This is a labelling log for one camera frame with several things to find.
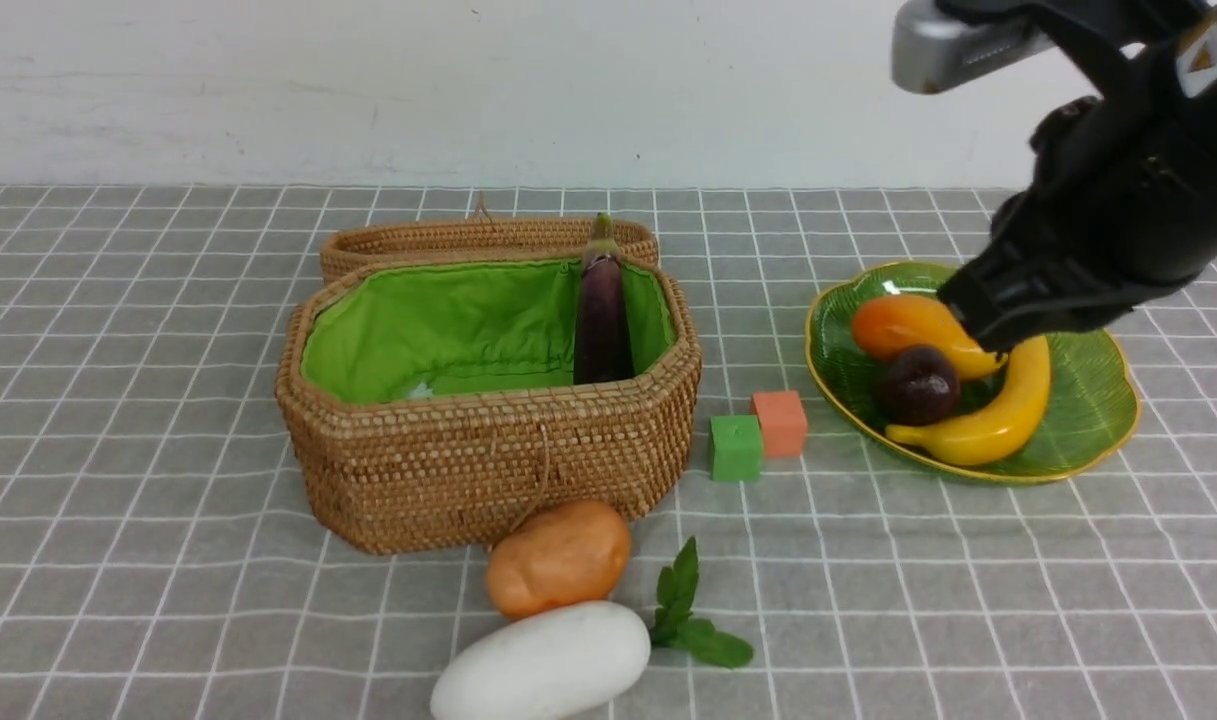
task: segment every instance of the banana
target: banana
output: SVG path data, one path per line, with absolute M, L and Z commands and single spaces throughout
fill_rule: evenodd
M 1030 441 L 1048 410 L 1051 355 L 1044 337 L 1013 348 L 1004 387 L 996 400 L 974 414 L 912 427 L 888 424 L 884 435 L 897 445 L 922 448 L 947 465 L 987 465 L 1015 454 Z

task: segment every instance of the basket handle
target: basket handle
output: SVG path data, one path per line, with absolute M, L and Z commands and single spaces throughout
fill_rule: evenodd
M 479 219 L 479 215 L 483 215 L 483 219 L 488 220 L 488 224 L 495 226 L 497 220 L 494 220 L 493 214 L 488 212 L 488 202 L 484 202 L 484 191 L 481 190 L 477 195 L 479 198 L 475 201 L 475 209 L 470 212 L 470 216 L 467 219 L 476 220 Z
M 501 542 L 503 539 L 511 536 L 511 534 L 515 530 L 520 529 L 520 525 L 522 525 L 528 518 L 531 518 L 532 512 L 538 510 L 538 506 L 540 506 L 542 501 L 545 500 L 545 493 L 550 483 L 550 435 L 546 433 L 545 423 L 542 423 L 540 428 L 542 428 L 542 477 L 538 480 L 538 486 L 535 486 L 535 495 L 532 496 L 529 505 L 525 507 L 525 512 L 520 512 L 520 514 L 516 516 L 514 523 L 511 523 L 511 527 L 509 527 L 506 531 L 503 533 L 501 536 L 495 539 L 495 541 L 488 542 L 488 547 L 484 549 L 486 552 L 492 552 L 493 549 L 497 547 L 498 542 Z

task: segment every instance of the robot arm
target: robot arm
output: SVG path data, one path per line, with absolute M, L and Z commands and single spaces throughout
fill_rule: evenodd
M 1144 49 L 1126 58 L 1123 46 Z M 1217 6 L 1202 0 L 909 0 L 892 77 L 950 90 L 1058 47 L 1098 96 L 1030 137 L 1027 190 L 937 296 L 986 350 L 1106 327 L 1217 259 Z

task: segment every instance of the mint leaf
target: mint leaf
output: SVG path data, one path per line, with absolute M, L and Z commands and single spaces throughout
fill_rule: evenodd
M 684 648 L 695 660 L 707 665 L 746 666 L 755 659 L 755 647 L 728 632 L 717 630 L 714 623 L 701 618 L 691 619 L 678 628 L 678 646 Z
M 699 585 L 699 557 L 696 557 L 696 538 L 689 538 L 684 542 L 680 553 L 675 557 L 675 600 L 671 602 L 671 608 L 680 615 L 689 615 L 692 609 L 692 601 L 696 600 L 696 585 Z
M 699 585 L 696 538 L 689 538 L 675 557 L 675 563 L 662 568 L 657 576 L 658 607 L 654 613 L 654 628 L 649 630 L 654 646 L 675 642 L 678 628 L 692 615 L 696 585 Z
M 667 566 L 657 575 L 657 603 L 662 607 L 672 606 L 678 597 L 678 581 L 675 580 L 675 568 Z

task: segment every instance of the green fabric lining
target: green fabric lining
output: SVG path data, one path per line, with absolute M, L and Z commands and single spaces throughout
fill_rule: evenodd
M 675 343 L 660 281 L 623 268 L 635 372 Z M 394 268 L 369 275 L 315 317 L 302 351 L 308 382 L 364 405 L 572 384 L 581 296 L 576 260 Z

